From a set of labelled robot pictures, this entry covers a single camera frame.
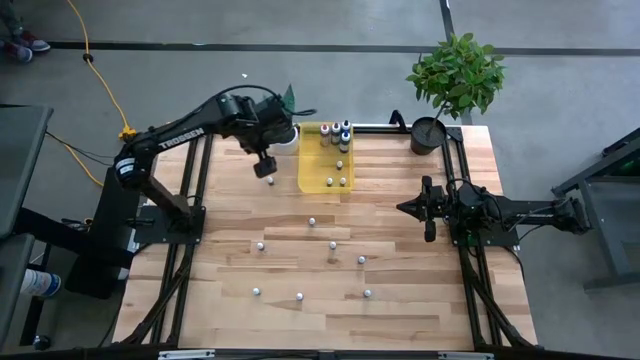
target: gray floor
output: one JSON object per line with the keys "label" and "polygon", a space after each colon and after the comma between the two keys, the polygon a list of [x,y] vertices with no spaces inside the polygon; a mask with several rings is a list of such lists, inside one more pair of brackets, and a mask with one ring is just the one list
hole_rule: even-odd
{"label": "gray floor", "polygon": [[[64,1],[17,2],[41,36],[80,39]],[[457,33],[511,47],[638,48],[640,2],[621,0],[450,0]],[[434,45],[444,38],[437,0],[77,1],[92,39],[195,43]],[[415,54],[94,51],[138,129],[184,114],[226,86],[284,91],[319,119],[384,123],[432,114],[404,81]],[[74,145],[115,154],[122,128],[81,51],[54,50],[28,66],[2,60],[0,102],[55,109],[50,131]],[[593,162],[639,122],[639,57],[509,57],[504,90],[475,124],[488,125],[504,192],[550,199],[549,189]],[[89,164],[104,176],[104,168]],[[91,216],[100,189],[58,144],[46,140],[27,205],[54,218]],[[73,257],[52,255],[64,274]],[[640,288],[587,295],[606,267],[594,234],[541,229],[523,245],[527,291],[540,344],[557,350],[638,357]],[[56,348],[96,346],[118,307],[63,292],[47,303],[41,331]]]}

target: green leaves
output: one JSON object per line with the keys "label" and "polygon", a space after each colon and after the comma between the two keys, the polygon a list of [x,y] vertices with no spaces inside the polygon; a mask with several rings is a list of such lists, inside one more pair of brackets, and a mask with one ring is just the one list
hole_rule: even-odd
{"label": "green leaves", "polygon": [[484,114],[494,93],[502,89],[505,67],[498,61],[504,56],[490,55],[495,48],[478,45],[472,33],[459,38],[451,34],[450,41],[438,44],[431,55],[413,64],[406,78],[416,87],[416,100],[431,102],[454,119],[475,107]]}

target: yellow plastic tray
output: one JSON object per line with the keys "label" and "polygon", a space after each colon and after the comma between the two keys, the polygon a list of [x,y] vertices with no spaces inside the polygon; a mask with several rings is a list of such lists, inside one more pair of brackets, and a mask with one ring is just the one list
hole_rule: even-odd
{"label": "yellow plastic tray", "polygon": [[[322,146],[320,126],[333,122],[311,122],[300,124],[300,151],[298,155],[298,187],[309,194],[348,194],[355,185],[353,164],[353,127],[349,152],[340,152],[338,145],[329,143]],[[342,161],[342,170],[336,164]],[[327,186],[327,178],[333,179],[333,185]],[[340,186],[340,178],[346,178],[347,184]]]}

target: wood grain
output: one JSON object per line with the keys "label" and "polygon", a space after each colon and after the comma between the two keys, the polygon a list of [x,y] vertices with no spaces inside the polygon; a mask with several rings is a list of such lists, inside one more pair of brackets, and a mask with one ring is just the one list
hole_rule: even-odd
{"label": "wood grain", "polygon": [[[488,129],[462,129],[471,178],[500,194]],[[173,192],[180,186],[186,149],[158,158],[156,177]],[[352,193],[309,195],[298,190],[297,157],[277,157],[276,184],[269,186],[253,174],[255,156],[244,155],[235,140],[215,139],[204,196],[205,234],[191,272],[181,347],[471,349],[460,263],[446,226],[438,222],[438,237],[427,244],[424,225],[395,209],[418,194],[422,175],[444,184],[440,151],[416,156],[408,137],[359,135],[354,157]],[[455,158],[454,163],[459,174]],[[309,217],[316,219],[315,227],[307,225]],[[330,241],[337,243],[335,251]],[[256,249],[257,242],[264,242],[264,251]],[[115,341],[126,337],[155,301],[166,251],[153,245],[135,258]],[[367,257],[364,264],[357,263],[361,255]],[[487,249],[487,260],[496,301],[535,342],[518,264],[497,248]],[[261,296],[253,296],[254,287]],[[373,292],[371,298],[363,298],[365,289]],[[295,300],[298,292],[303,301]],[[480,302],[479,312],[488,339]]]}

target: sneaker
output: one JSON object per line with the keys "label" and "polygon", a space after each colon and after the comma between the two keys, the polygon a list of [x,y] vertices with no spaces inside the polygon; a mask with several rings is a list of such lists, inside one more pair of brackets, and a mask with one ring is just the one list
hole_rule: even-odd
{"label": "sneaker", "polygon": [[20,35],[13,36],[13,42],[27,47],[35,52],[42,52],[51,49],[51,46],[44,40],[35,37],[31,32],[24,30]]}
{"label": "sneaker", "polygon": [[10,43],[8,41],[0,41],[0,45],[2,46],[2,49],[5,53],[13,58],[16,58],[23,64],[30,62],[33,58],[33,52],[24,46]]}

